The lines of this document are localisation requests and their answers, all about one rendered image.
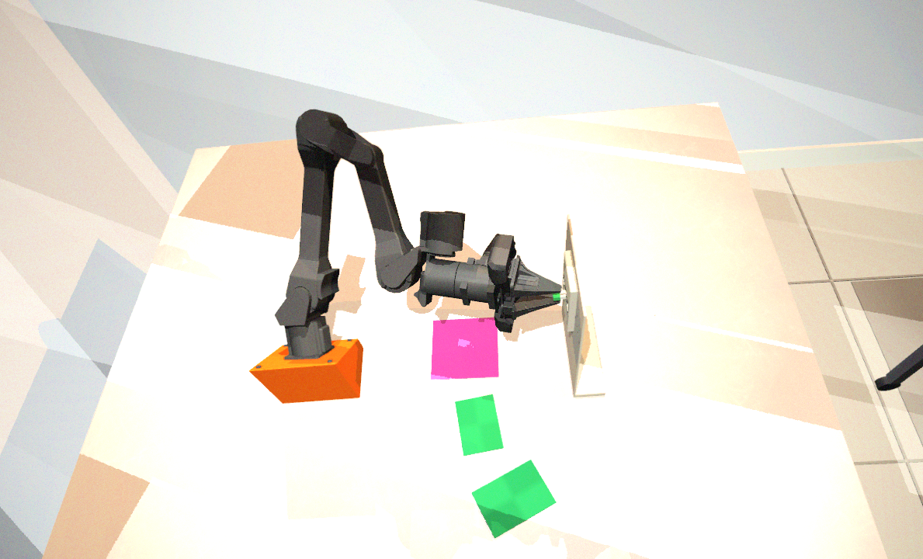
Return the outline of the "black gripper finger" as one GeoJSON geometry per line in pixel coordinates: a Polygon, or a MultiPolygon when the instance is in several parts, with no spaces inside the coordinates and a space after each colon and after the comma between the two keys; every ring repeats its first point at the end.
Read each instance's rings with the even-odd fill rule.
{"type": "Polygon", "coordinates": [[[560,293],[562,289],[561,284],[551,282],[550,279],[527,269],[520,255],[515,257],[515,268],[510,283],[511,297],[545,296],[560,293]]]}
{"type": "Polygon", "coordinates": [[[526,296],[526,297],[515,297],[513,304],[513,321],[518,316],[524,314],[531,314],[533,311],[538,311],[538,309],[543,309],[545,307],[553,307],[556,304],[560,304],[561,300],[553,301],[553,294],[545,294],[545,296],[526,296]]]}

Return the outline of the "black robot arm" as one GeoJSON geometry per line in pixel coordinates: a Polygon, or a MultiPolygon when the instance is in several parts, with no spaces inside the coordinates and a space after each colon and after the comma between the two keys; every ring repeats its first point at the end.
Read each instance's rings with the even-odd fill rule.
{"type": "Polygon", "coordinates": [[[452,258],[463,250],[466,214],[422,211],[421,241],[414,248],[402,230],[382,149],[350,130],[338,114],[310,109],[297,120],[297,150],[304,169],[300,250],[285,300],[274,314],[285,330],[290,354],[284,359],[320,359],[335,347],[322,315],[339,291],[339,268],[332,268],[328,252],[335,170],[341,159],[357,169],[375,234],[376,278],[382,289],[401,293],[421,279],[414,296],[422,307],[432,296],[456,298],[461,262],[435,257],[452,258]]]}

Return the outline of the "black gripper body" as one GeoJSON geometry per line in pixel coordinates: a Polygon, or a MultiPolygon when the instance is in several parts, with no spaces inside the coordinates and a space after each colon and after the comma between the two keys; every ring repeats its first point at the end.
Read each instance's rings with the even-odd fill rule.
{"type": "Polygon", "coordinates": [[[495,326],[500,332],[513,330],[514,297],[510,296],[510,283],[515,268],[515,259],[509,258],[515,247],[514,236],[500,234],[493,238],[488,257],[488,266],[474,264],[475,258],[468,257],[456,271],[455,297],[470,307],[470,301],[488,302],[489,309],[495,309],[495,326]]]}

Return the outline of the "magenta square zone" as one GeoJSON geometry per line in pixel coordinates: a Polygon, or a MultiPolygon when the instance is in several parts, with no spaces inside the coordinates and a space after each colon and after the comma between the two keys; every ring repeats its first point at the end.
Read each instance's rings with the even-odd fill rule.
{"type": "Polygon", "coordinates": [[[433,321],[432,380],[499,377],[495,318],[433,321]]]}

